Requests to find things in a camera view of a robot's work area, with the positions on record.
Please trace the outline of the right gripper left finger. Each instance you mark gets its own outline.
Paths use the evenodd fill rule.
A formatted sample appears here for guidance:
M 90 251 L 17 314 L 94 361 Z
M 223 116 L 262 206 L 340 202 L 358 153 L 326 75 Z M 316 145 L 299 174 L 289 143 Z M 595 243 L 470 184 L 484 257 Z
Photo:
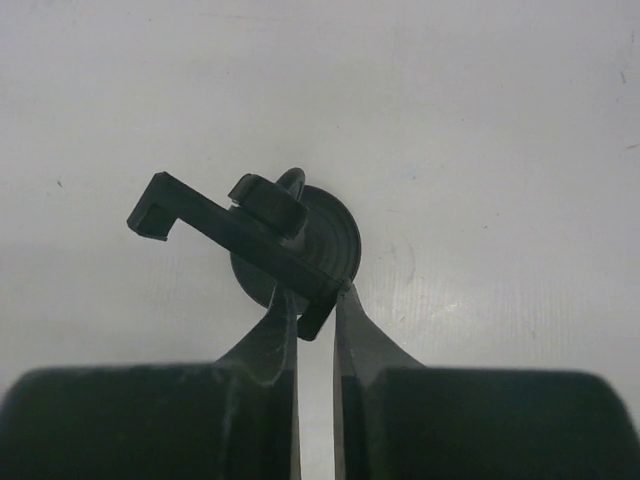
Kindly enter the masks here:
M 296 479 L 292 294 L 204 363 L 30 371 L 1 405 L 5 479 Z

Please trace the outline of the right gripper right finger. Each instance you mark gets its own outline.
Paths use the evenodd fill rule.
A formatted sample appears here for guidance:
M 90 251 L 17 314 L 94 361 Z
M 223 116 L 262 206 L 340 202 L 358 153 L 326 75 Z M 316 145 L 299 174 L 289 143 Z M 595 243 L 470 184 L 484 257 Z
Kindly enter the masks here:
M 338 296 L 334 458 L 339 479 L 635 479 L 639 437 L 598 376 L 428 367 Z

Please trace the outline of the black clamp phone stand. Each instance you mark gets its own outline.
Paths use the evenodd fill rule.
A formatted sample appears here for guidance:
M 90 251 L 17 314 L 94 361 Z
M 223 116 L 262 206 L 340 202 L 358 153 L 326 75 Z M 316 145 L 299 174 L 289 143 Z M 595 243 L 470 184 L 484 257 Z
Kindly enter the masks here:
M 314 340 L 359 270 L 362 243 L 349 209 L 306 182 L 300 168 L 277 181 L 245 174 L 224 208 L 167 172 L 150 180 L 127 219 L 137 235 L 165 241 L 181 221 L 230 254 L 244 292 L 265 306 L 280 285 L 294 294 L 298 335 Z

